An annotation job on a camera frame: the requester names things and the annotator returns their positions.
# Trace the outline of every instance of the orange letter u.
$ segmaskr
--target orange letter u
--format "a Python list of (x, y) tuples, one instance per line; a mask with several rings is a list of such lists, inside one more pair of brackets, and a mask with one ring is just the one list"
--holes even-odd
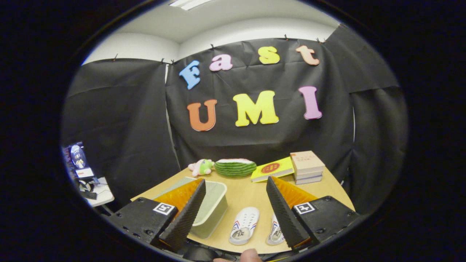
[(215, 104), (216, 99), (207, 100), (204, 105), (207, 107), (207, 122), (201, 123), (199, 119), (199, 108), (201, 103), (192, 103), (188, 105), (189, 122), (191, 127), (196, 131), (208, 131), (215, 125)]

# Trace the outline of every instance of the yellow letter m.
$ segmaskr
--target yellow letter m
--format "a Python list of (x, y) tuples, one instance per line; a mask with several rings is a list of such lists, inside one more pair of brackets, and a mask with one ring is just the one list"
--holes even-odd
[(262, 117), (260, 118), (260, 122), (262, 124), (277, 123), (278, 116), (275, 115), (274, 96), (275, 92), (273, 91), (262, 91), (259, 94), (256, 103), (254, 103), (247, 94), (235, 95), (233, 100), (238, 106), (238, 121), (235, 123), (236, 126), (249, 125), (249, 120), (246, 119), (246, 114), (249, 116), (249, 119), (253, 124), (257, 124), (257, 120), (259, 120), (261, 112)]

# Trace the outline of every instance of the stack of books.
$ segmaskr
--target stack of books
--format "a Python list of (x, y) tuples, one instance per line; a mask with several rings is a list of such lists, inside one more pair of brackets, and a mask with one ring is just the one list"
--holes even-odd
[(312, 151), (290, 154), (293, 162), (295, 182), (297, 185), (314, 183), (322, 180), (325, 164)]

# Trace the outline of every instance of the white clog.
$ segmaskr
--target white clog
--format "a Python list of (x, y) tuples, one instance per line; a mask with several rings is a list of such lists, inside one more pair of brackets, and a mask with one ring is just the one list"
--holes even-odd
[(235, 218), (230, 233), (230, 243), (233, 245), (244, 245), (253, 236), (254, 228), (259, 220), (259, 210), (255, 207), (242, 209)]
[(285, 237), (281, 233), (280, 225), (278, 224), (277, 217), (274, 213), (274, 215), (272, 215), (272, 230), (268, 235), (267, 244), (274, 246), (282, 243), (284, 240)]

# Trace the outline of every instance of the ceiling light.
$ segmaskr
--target ceiling light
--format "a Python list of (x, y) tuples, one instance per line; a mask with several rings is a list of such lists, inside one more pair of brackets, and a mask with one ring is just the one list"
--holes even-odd
[(178, 0), (170, 4), (172, 7), (180, 7), (184, 10), (190, 10), (212, 0)]

